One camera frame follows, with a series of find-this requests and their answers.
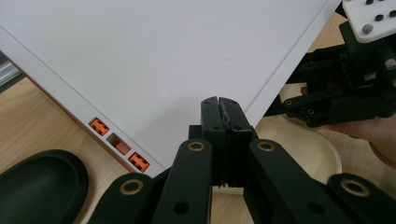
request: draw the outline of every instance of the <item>orange port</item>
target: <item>orange port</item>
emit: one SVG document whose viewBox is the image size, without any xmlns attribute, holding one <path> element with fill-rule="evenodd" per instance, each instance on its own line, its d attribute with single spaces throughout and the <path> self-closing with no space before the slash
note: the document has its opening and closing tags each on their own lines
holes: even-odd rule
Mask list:
<svg viewBox="0 0 396 224">
<path fill-rule="evenodd" d="M 116 150 L 118 150 L 122 155 L 126 155 L 131 148 L 126 145 L 116 134 L 112 133 L 108 138 L 107 141 L 113 146 Z"/>
<path fill-rule="evenodd" d="M 110 129 L 98 118 L 93 119 L 90 122 L 90 126 L 100 135 L 105 135 Z"/>
<path fill-rule="evenodd" d="M 139 171 L 144 173 L 149 168 L 149 163 L 136 152 L 128 159 Z"/>
</svg>

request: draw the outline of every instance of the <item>black mechanical bracket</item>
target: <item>black mechanical bracket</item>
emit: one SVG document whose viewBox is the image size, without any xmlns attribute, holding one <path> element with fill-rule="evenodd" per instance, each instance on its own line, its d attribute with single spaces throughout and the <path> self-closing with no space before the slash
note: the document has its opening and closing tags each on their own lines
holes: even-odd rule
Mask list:
<svg viewBox="0 0 396 224">
<path fill-rule="evenodd" d="M 119 177 L 89 223 L 208 223 L 212 186 L 243 187 L 255 223 L 394 223 L 396 202 L 367 180 L 333 175 L 312 179 L 278 143 L 259 139 L 240 105 L 201 103 L 202 123 L 173 166 L 150 178 Z"/>
<path fill-rule="evenodd" d="M 264 116 L 286 114 L 309 127 L 396 113 L 396 35 L 359 43 L 346 21 L 345 45 L 307 53 L 287 83 L 306 83 L 308 94 L 273 101 Z"/>
</svg>

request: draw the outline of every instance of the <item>wooden surface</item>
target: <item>wooden surface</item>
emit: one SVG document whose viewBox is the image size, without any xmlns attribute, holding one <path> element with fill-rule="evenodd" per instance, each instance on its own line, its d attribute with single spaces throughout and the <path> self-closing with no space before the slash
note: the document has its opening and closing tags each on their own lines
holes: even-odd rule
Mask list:
<svg viewBox="0 0 396 224">
<path fill-rule="evenodd" d="M 311 49 L 342 44 L 338 24 L 343 20 L 332 17 Z M 365 141 L 319 132 L 337 148 L 344 172 L 365 177 L 396 198 L 396 170 L 377 159 Z M 73 152 L 87 167 L 88 198 L 76 220 L 85 223 L 110 183 L 127 171 L 26 78 L 0 94 L 0 173 L 51 148 Z M 211 220 L 212 223 L 253 223 L 242 196 L 217 193 L 213 195 Z"/>
</svg>

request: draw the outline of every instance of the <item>wooden table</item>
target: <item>wooden table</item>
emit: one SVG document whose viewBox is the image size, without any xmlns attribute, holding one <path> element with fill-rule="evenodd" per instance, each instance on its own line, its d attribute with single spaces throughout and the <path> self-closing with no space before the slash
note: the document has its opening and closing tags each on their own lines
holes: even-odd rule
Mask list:
<svg viewBox="0 0 396 224">
<path fill-rule="evenodd" d="M 334 15 L 311 49 L 342 44 Z M 337 148 L 343 170 L 360 175 L 396 198 L 396 170 L 377 159 L 363 140 L 320 130 Z M 90 176 L 87 200 L 76 220 L 85 223 L 107 187 L 127 171 L 73 119 L 53 103 L 29 79 L 0 94 L 0 173 L 39 151 L 61 148 L 76 154 Z M 240 195 L 213 195 L 213 223 L 253 223 Z"/>
</svg>

